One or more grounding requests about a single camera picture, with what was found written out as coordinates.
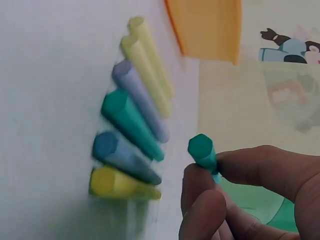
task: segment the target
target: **yellow chalk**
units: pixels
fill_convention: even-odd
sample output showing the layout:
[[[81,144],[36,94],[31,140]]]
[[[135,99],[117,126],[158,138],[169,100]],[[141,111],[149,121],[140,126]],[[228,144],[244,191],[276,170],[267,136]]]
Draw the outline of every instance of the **yellow chalk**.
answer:
[[[115,168],[105,166],[91,173],[90,192],[107,199],[158,200],[161,192]]]
[[[147,21],[141,16],[136,16],[130,19],[128,27],[131,33],[136,34],[141,41],[163,91],[170,99],[173,98],[175,96],[174,87],[168,77],[165,64],[157,50],[157,44]]]
[[[169,118],[172,114],[170,100],[162,90],[157,74],[138,36],[136,34],[124,36],[121,40],[121,47],[138,71],[160,115],[163,118]]]

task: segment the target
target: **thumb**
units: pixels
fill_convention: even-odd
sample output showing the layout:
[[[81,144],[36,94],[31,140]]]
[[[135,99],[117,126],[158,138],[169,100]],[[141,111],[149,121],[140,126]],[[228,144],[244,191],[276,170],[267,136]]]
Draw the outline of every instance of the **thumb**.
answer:
[[[226,201],[215,190],[205,190],[184,215],[179,240],[210,240],[226,219]]]

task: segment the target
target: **light blue chalk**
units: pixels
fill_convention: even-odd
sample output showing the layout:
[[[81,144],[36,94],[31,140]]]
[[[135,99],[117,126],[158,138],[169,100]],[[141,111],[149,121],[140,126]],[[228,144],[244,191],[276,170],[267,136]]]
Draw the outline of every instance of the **light blue chalk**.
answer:
[[[168,142],[169,130],[130,61],[125,59],[116,64],[112,71],[112,78],[119,88],[128,93],[154,137],[161,143]]]
[[[147,184],[161,183],[161,178],[143,158],[142,153],[115,131],[106,131],[95,137],[92,155],[103,164],[115,167]]]

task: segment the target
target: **cartoon sticker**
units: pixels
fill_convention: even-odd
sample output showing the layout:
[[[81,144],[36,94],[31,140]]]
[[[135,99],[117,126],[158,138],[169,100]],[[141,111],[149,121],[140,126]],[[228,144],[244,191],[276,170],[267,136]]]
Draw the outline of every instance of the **cartoon sticker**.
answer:
[[[260,33],[264,40],[278,45],[278,48],[261,48],[260,61],[320,64],[320,43],[309,40],[307,32],[302,27],[297,27],[297,32],[292,38],[280,35],[271,28]]]

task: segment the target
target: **pale yellow chalk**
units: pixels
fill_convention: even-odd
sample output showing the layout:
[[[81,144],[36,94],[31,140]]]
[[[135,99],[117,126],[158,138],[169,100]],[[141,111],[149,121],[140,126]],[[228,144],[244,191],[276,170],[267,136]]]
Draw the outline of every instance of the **pale yellow chalk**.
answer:
[[[143,17],[137,16],[130,19],[128,27],[131,33],[136,34],[141,41],[163,91],[168,98],[173,98],[175,96],[174,87],[168,77],[165,64],[160,57],[148,23]]]
[[[124,36],[121,47],[126,57],[133,63],[140,74],[143,84],[147,88],[152,100],[163,118],[169,118],[172,107],[169,98],[162,90],[157,74],[146,54],[146,51],[136,34]]]

